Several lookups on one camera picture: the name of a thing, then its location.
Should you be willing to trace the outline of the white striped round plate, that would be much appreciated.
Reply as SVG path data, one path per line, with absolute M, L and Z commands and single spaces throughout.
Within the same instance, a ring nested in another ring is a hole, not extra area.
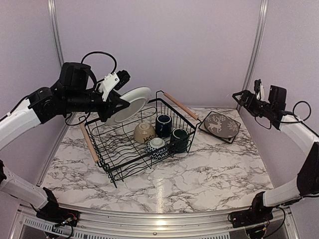
M 106 121 L 106 125 L 116 125 L 125 122 L 137 114 L 151 98 L 151 90 L 149 87 L 138 87 L 130 90 L 120 97 L 130 103 L 130 106 L 119 111 Z

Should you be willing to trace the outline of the square floral black-backed plate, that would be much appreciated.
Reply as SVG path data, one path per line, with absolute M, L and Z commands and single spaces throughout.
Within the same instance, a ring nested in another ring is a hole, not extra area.
M 202 121 L 202 123 L 199 125 L 199 129 L 201 130 L 201 131 L 203 131 L 203 132 L 205 132 L 205 133 L 207 133 L 207 134 L 209 134 L 209 135 L 211 135 L 211 136 L 213 136 L 213 137 L 215 137 L 215 138 L 217 138 L 217 139 L 219 139 L 219 140 L 221 140 L 221 141 L 223 141 L 223 142 L 225 142 L 225 143 L 228 143 L 228 144 L 232 144 L 233 143 L 233 141 L 234 141 L 234 139 L 236 138 L 236 136 L 235 137 L 233 137 L 233 138 L 219 138 L 219 137 L 217 137 L 217 136 L 214 136 L 213 134 L 211 134 L 210 132 L 208 132 L 208 130 L 206 130 L 205 129 L 205 127 L 204 127 L 204 120 Z

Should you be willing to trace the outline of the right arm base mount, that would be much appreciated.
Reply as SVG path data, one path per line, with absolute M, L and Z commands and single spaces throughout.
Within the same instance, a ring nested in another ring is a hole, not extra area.
M 272 214 L 273 207 L 266 207 L 263 203 L 264 193 L 258 193 L 248 209 L 231 212 L 228 215 L 227 219 L 233 228 L 268 222 L 274 218 Z

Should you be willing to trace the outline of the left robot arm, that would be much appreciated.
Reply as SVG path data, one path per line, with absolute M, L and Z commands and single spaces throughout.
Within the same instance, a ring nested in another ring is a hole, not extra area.
M 130 105 L 117 93 L 129 80 L 129 73 L 122 70 L 111 72 L 104 80 L 97 81 L 89 65 L 64 63 L 53 86 L 42 87 L 25 96 L 1 118 L 0 147 L 4 148 L 26 131 L 58 115 L 67 117 L 70 113 L 97 112 L 100 121 L 106 122 Z M 63 217 L 63 211 L 50 190 L 15 176 L 3 163 L 0 165 L 0 190 L 32 204 L 53 222 Z

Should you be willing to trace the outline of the grey reindeer round plate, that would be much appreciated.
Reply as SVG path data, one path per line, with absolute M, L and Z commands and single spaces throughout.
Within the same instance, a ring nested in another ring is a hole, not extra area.
M 239 133 L 239 123 L 220 113 L 211 112 L 204 120 L 208 132 L 219 138 L 233 138 Z

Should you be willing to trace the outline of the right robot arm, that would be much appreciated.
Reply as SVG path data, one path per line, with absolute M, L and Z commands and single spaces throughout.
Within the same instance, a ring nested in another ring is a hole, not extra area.
M 259 193 L 253 200 L 253 206 L 247 212 L 247 219 L 252 223 L 259 222 L 266 215 L 266 208 L 298 201 L 304 197 L 319 195 L 319 135 L 310 129 L 304 120 L 299 119 L 294 111 L 286 110 L 287 90 L 270 87 L 268 100 L 264 101 L 264 88 L 257 81 L 255 92 L 243 90 L 232 95 L 237 104 L 253 116 L 265 117 L 270 125 L 288 136 L 306 155 L 301 170 L 290 182 Z

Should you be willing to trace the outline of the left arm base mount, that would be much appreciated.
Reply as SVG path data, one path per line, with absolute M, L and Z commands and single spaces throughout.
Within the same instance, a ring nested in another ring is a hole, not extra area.
M 68 224 L 76 227 L 79 220 L 79 212 L 60 207 L 53 192 L 45 187 L 43 190 L 47 195 L 47 203 L 41 209 L 36 209 L 36 216 L 40 219 L 55 222 L 59 225 L 62 225 L 62 222 L 67 219 L 71 219 Z

